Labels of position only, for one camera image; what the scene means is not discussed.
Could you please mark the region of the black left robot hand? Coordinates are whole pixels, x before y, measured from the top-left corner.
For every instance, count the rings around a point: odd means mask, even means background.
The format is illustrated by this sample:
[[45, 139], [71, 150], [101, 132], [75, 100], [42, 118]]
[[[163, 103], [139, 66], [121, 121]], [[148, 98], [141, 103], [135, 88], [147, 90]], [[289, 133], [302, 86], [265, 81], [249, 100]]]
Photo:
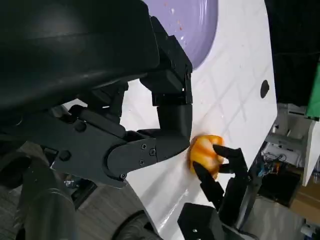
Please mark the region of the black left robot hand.
[[[141, 0], [3, 0], [0, 131], [52, 150], [52, 167], [122, 188], [128, 173], [190, 145], [192, 63]], [[121, 124], [128, 83], [159, 128]]]

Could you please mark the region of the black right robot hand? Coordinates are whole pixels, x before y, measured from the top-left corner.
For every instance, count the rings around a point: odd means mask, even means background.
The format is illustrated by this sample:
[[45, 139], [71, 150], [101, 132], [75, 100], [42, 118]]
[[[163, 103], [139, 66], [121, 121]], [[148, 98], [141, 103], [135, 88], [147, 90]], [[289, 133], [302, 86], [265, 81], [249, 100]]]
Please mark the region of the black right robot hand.
[[209, 170], [202, 164], [194, 162], [193, 168], [200, 180], [200, 187], [207, 200], [213, 203], [220, 220], [227, 226], [240, 230], [249, 208], [250, 184], [253, 182], [240, 148], [229, 148], [214, 144], [213, 150], [219, 157], [228, 159], [228, 163], [220, 165], [218, 172], [234, 174], [228, 180], [225, 189], [217, 182]]

